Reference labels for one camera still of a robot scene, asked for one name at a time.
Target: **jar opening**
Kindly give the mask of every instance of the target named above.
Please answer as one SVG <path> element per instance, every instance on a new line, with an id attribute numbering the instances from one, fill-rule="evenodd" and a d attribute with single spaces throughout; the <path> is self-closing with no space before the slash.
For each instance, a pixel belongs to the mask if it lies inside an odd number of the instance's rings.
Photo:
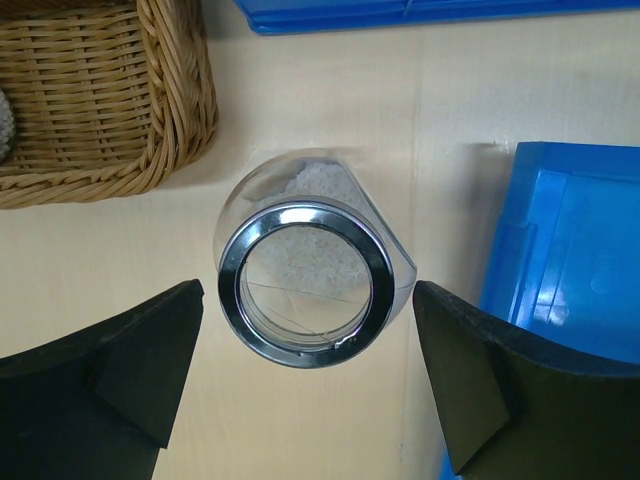
<path id="1" fill-rule="evenodd" d="M 339 345 L 358 330 L 371 277 L 343 238 L 290 226 L 261 239 L 242 268 L 240 301 L 262 337 L 299 351 Z"/>

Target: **blue plastic bin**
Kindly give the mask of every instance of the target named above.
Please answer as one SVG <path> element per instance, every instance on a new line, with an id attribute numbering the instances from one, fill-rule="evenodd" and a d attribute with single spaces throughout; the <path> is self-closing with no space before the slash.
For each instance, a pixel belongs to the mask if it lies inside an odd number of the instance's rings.
<path id="1" fill-rule="evenodd" d="M 640 363 L 640 148 L 521 143 L 480 308 Z"/>
<path id="2" fill-rule="evenodd" d="M 260 34 L 637 8 L 638 0 L 236 0 Z"/>

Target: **white object in basket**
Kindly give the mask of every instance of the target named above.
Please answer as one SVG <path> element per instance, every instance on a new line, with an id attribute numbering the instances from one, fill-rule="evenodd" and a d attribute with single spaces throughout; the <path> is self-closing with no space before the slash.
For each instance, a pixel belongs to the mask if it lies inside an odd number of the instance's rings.
<path id="1" fill-rule="evenodd" d="M 5 159 L 11 150 L 11 140 L 16 133 L 15 120 L 11 112 L 9 99 L 0 90 L 0 162 Z"/>

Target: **clear glass jar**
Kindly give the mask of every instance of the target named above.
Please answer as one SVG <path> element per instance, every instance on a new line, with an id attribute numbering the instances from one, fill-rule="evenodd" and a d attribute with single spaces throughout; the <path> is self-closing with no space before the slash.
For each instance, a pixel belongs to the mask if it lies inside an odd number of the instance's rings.
<path id="1" fill-rule="evenodd" d="M 347 165 L 292 152 L 247 175 L 214 235 L 229 324 L 260 355 L 317 368 L 369 346 L 407 302 L 416 266 Z"/>

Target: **light wood surface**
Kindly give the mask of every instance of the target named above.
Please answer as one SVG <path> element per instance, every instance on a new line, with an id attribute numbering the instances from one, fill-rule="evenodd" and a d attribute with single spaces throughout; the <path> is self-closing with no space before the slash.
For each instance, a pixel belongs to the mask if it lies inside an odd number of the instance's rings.
<path id="1" fill-rule="evenodd" d="M 640 144 L 640 13 L 277 38 L 231 0 L 205 17 L 216 146 L 147 195 L 0 212 L 0 357 L 197 277 L 204 323 L 155 480 L 435 480 L 444 447 L 410 309 L 344 365 L 262 360 L 218 306 L 222 202 L 283 150 L 356 149 L 419 277 L 475 300 L 517 142 Z"/>

